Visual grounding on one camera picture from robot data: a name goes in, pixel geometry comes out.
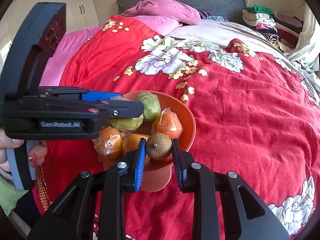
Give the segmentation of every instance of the bowl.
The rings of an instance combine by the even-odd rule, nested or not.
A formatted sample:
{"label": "bowl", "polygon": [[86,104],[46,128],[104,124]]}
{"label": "bowl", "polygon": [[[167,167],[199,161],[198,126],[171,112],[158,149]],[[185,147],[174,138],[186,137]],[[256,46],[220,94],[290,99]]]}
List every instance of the bowl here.
{"label": "bowl", "polygon": [[[123,96],[124,98],[134,100],[142,92],[150,92],[158,96],[161,111],[169,107],[172,112],[177,114],[183,128],[178,139],[180,149],[186,152],[189,151],[196,135],[196,121],[189,108],[178,99],[156,91],[133,91]],[[151,135],[151,126],[152,122],[144,122],[134,133]],[[150,160],[149,163],[145,164],[140,189],[146,192],[156,192],[163,189],[170,181],[172,165],[171,155],[162,161]]]}

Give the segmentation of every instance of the screw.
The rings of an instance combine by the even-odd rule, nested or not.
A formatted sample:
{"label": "screw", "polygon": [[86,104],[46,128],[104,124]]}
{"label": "screw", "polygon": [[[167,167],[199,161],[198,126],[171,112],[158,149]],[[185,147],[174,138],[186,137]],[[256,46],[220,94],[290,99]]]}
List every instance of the screw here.
{"label": "screw", "polygon": [[191,167],[196,169],[196,170],[199,170],[201,168],[201,164],[200,163],[192,163]]}
{"label": "screw", "polygon": [[91,113],[98,113],[99,112],[99,110],[95,109],[95,108],[89,108],[88,111]]}
{"label": "screw", "polygon": [[90,175],[90,172],[89,172],[89,171],[82,171],[81,174],[80,174],[80,176],[81,176],[82,178],[87,178],[87,177],[89,177],[89,175]]}
{"label": "screw", "polygon": [[235,179],[236,177],[238,177],[238,174],[237,174],[235,171],[229,171],[229,172],[228,172],[228,176],[229,176],[230,178]]}
{"label": "screw", "polygon": [[120,163],[117,164],[117,167],[119,169],[124,169],[126,166],[127,166],[127,163],[125,163],[125,162],[120,162]]}

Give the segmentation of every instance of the red blanket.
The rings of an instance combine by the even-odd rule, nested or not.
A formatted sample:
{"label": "red blanket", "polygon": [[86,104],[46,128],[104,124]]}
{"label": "red blanket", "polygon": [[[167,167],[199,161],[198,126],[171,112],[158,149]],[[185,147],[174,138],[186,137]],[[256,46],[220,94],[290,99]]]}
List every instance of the red blanket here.
{"label": "red blanket", "polygon": [[[195,160],[212,171],[237,171],[294,235],[316,207],[320,186],[319,107],[301,81],[284,60],[240,40],[219,49],[162,39],[138,20],[112,16],[72,57],[60,85],[181,99],[196,119]],[[103,170],[92,142],[51,141],[34,190],[40,210],[83,170]],[[125,200],[129,236],[191,239],[193,195],[180,193],[174,176],[159,192]],[[219,215],[222,221],[221,208]]]}

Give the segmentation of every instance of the kiwi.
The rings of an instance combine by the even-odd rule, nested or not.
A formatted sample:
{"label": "kiwi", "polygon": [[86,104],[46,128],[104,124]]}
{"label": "kiwi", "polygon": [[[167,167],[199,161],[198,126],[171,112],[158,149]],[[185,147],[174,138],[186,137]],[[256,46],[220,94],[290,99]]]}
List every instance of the kiwi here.
{"label": "kiwi", "polygon": [[151,135],[146,143],[147,155],[154,160],[164,160],[171,154],[171,139],[163,134],[156,133]]}

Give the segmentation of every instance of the green fruit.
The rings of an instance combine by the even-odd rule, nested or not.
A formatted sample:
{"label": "green fruit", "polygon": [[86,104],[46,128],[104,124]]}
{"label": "green fruit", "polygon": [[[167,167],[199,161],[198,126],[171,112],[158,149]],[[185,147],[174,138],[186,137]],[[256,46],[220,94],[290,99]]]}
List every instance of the green fruit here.
{"label": "green fruit", "polygon": [[163,134],[156,133],[151,135],[146,143],[147,155],[154,160],[164,160],[171,154],[172,141]]}
{"label": "green fruit", "polygon": [[150,92],[140,93],[135,101],[140,101],[144,105],[143,117],[146,121],[155,121],[161,113],[159,99]]}
{"label": "green fruit", "polygon": [[143,114],[138,118],[119,118],[119,119],[109,119],[109,124],[121,131],[127,130],[137,130],[143,123]]}

